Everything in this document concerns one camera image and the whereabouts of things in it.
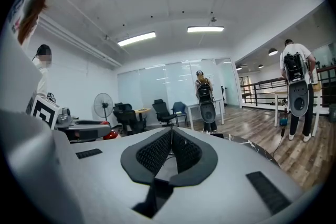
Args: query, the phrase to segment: standing fan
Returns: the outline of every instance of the standing fan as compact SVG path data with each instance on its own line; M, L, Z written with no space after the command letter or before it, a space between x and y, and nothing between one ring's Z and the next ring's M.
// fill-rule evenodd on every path
M100 93L94 100L93 107L95 112L101 118L105 118L111 115L113 110L113 101L107 93Z

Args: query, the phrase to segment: wooden floor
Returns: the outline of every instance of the wooden floor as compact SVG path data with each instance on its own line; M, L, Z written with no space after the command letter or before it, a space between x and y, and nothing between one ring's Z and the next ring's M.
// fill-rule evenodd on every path
M216 122L219 132L251 140L270 154L273 154L281 139L281 128L274 127L274 111L228 106L225 108L224 125L220 124L220 119ZM329 174L336 152L336 124L330 123L327 117L320 117L316 136L307 143L303 142L303 124L304 118L301 117L296 136L292 141L288 140L288 124L274 158L282 170L307 190L315 184L324 182ZM201 131L203 122L194 121L194 129Z

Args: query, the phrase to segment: white t-shirt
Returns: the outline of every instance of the white t-shirt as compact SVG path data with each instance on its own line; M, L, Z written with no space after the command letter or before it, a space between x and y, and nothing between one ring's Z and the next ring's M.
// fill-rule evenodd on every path
M44 97L47 97L48 94L48 69L44 66L44 64L38 59L35 58L33 60L33 64L37 67L37 69L41 72L42 78L37 86L37 94L43 94Z
M298 43L294 43L294 44L289 44L285 47L285 49L282 51L282 53L280 54L280 69L284 69L284 56L287 54L291 54L294 55L296 53L301 54L302 59L307 62L307 58L309 55L311 55L311 52L309 49L307 49L304 45L302 44L298 44ZM310 80L310 76L308 74L308 70L307 73L305 75L305 81L307 84L311 83Z
M8 13L0 37L0 109L25 112L41 72L27 57L17 40L18 26L25 17L31 0L16 0Z

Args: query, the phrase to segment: white table leg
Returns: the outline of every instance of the white table leg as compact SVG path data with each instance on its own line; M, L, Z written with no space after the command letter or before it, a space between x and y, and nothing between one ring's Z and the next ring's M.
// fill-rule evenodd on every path
M315 117L315 124L314 124L314 129L313 129L313 134L312 134L313 137L315 137L317 127L319 126L321 96L322 96L322 90L319 91L317 94L316 117Z
M190 127L191 127L191 130L193 130L194 129L194 124L193 124L193 116L191 115L190 106L188 106L188 113L189 113Z
M223 100L220 100L219 102L219 109L221 111L221 118L222 118L222 125L224 125L224 113L225 113L225 108L224 108L224 102Z
M275 94L275 119L274 119L274 127L278 126L278 95Z

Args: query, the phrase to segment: red object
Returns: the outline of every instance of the red object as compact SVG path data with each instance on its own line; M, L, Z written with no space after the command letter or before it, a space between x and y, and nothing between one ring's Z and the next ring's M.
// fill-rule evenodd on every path
M100 123L100 125L110 125L110 123L107 121L103 121L102 123ZM108 135L105 135L103 139L110 140L110 139L115 139L117 137L118 137L118 133L115 130L111 130L111 132Z

